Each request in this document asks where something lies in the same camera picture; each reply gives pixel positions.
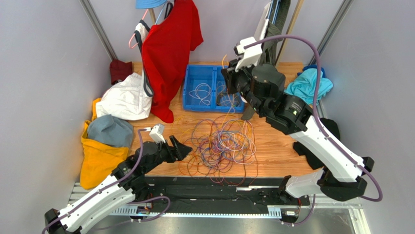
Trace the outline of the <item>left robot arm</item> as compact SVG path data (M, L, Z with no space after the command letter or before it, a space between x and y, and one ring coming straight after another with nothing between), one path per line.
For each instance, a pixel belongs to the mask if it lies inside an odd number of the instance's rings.
M151 203L145 175L158 165L185 159L192 148L170 136L166 142L141 141L134 155L119 163L98 186L72 205L44 215L44 234L86 234L99 221L128 203Z

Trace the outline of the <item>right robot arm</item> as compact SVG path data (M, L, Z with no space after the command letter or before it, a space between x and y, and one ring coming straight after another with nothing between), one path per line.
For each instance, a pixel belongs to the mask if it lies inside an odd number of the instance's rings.
M374 161L346 150L300 97L284 92L285 75L270 64L237 68L232 60L221 70L227 92L238 93L274 129L308 149L321 166L303 176L284 177L280 191L288 197L324 194L336 201L363 197Z

